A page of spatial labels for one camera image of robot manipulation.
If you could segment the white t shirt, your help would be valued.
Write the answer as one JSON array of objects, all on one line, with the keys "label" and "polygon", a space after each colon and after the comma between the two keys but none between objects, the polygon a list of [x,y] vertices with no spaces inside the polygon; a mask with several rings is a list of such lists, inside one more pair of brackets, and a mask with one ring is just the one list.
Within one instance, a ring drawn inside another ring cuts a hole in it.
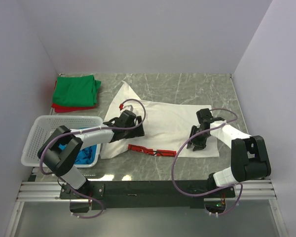
[{"label": "white t shirt", "polygon": [[133,112],[138,116],[146,111],[147,116],[143,123],[145,135],[105,144],[100,152],[102,159],[111,159],[126,152],[129,145],[144,147],[149,151],[176,152],[189,138],[192,126],[199,124],[196,112],[211,108],[210,105],[176,105],[145,100],[137,103],[137,100],[139,96],[128,83],[124,82],[113,98],[104,120],[118,117],[119,105],[125,102],[125,106],[132,106]]}]

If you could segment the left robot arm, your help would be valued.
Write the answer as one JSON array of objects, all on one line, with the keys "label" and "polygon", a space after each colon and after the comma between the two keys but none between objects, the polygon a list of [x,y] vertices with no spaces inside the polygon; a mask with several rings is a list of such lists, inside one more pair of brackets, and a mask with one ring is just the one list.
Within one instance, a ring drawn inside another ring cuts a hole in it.
[{"label": "left robot arm", "polygon": [[119,117],[95,127],[57,127],[37,153],[42,174],[55,174],[77,195],[90,197],[90,181],[74,166],[78,153],[94,145],[144,136],[143,122],[146,116],[146,112],[143,116],[138,116],[130,110],[124,110]]}]

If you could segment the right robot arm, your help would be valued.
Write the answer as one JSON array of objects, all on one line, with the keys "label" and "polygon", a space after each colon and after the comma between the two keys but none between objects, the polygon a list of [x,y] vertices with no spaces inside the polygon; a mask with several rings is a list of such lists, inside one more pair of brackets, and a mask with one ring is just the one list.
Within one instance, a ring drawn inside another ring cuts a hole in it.
[{"label": "right robot arm", "polygon": [[212,110],[196,112],[199,125],[192,126],[187,148],[202,151],[207,139],[216,137],[231,150],[230,166],[212,173],[207,179],[207,189],[213,190],[243,181],[262,179],[271,174],[266,144],[261,136],[251,136],[231,126],[221,117],[214,117]]}]

